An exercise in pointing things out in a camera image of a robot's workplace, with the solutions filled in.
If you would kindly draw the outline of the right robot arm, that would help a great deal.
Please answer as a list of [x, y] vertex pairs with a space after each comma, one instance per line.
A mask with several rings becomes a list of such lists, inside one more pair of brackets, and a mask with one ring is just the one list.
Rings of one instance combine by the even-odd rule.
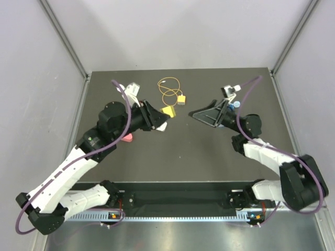
[[322, 204], [328, 196], [328, 187], [312, 156], [284, 153], [260, 138], [259, 115], [242, 117], [230, 108], [226, 99], [213, 100], [207, 107], [188, 115], [213, 128], [223, 126], [237, 132], [231, 138], [233, 149], [278, 175], [278, 180], [258, 179], [247, 185], [243, 190], [247, 205], [256, 207], [263, 200], [281, 201], [291, 210], [300, 211], [315, 202]]

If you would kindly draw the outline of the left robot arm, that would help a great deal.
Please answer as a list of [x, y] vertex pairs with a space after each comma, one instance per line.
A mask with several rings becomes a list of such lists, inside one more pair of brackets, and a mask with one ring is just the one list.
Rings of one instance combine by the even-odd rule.
[[16, 197], [34, 230], [43, 235], [56, 231], [70, 217], [94, 207], [114, 207], [120, 199], [116, 185], [104, 180], [73, 195], [68, 191], [89, 170], [117, 148], [121, 139], [136, 130], [155, 130], [170, 116], [146, 100], [129, 105], [113, 101], [98, 115], [96, 126], [86, 131], [66, 159], [37, 188]]

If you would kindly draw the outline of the yellow cube plug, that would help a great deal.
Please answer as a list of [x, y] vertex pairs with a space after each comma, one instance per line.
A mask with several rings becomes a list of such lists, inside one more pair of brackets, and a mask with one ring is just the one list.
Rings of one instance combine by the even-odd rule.
[[169, 115], [171, 118], [174, 118], [176, 116], [175, 109], [173, 106], [165, 106], [161, 108], [161, 112]]

